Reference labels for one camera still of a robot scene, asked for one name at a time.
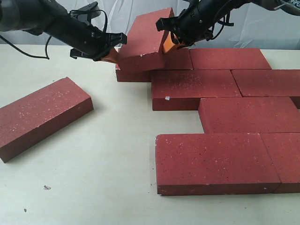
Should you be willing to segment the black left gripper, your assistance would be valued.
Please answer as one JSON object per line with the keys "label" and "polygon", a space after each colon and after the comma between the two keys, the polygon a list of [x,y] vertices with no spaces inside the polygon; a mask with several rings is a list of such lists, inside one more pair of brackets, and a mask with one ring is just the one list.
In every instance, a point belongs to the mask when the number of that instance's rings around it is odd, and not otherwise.
{"label": "black left gripper", "polygon": [[80,22],[67,13],[57,17],[48,25],[45,33],[73,47],[70,57],[74,59],[82,57],[117,64],[119,52],[115,46],[127,44],[127,36],[122,32],[106,32],[107,25],[107,16],[105,16],[105,25],[100,30],[92,24],[86,25]]}

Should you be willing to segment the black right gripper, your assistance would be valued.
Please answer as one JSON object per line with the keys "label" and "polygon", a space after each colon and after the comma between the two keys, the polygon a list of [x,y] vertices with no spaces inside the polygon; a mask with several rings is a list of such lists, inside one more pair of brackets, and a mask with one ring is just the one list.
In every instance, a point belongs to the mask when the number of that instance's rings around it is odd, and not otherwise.
{"label": "black right gripper", "polygon": [[234,9],[233,0],[189,0],[188,8],[179,16],[160,18],[156,22],[158,31],[167,31],[163,52],[170,53],[190,47],[201,40],[214,40],[229,22]]}

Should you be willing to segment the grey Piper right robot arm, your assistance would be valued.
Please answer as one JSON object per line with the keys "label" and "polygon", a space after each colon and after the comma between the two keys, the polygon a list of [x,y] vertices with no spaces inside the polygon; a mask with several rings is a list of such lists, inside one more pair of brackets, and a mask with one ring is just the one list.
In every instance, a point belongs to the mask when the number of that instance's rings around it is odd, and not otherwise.
{"label": "grey Piper right robot arm", "polygon": [[189,6],[178,16],[159,18],[156,22],[158,31],[166,31],[163,52],[168,53],[190,47],[196,42],[216,39],[224,27],[233,27],[230,13],[241,6],[254,3],[266,10],[283,10],[299,16],[298,0],[189,0]]}

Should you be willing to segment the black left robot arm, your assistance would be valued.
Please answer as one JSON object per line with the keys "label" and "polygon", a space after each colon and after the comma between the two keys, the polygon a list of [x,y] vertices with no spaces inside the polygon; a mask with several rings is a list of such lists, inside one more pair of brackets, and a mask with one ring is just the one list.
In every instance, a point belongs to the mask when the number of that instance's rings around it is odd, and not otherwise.
{"label": "black left robot arm", "polygon": [[43,33],[72,47],[70,57],[117,63],[115,47],[127,44],[124,33],[108,33],[91,22],[104,13],[97,2],[67,11],[55,0],[2,0],[0,30],[22,30],[34,36]]}

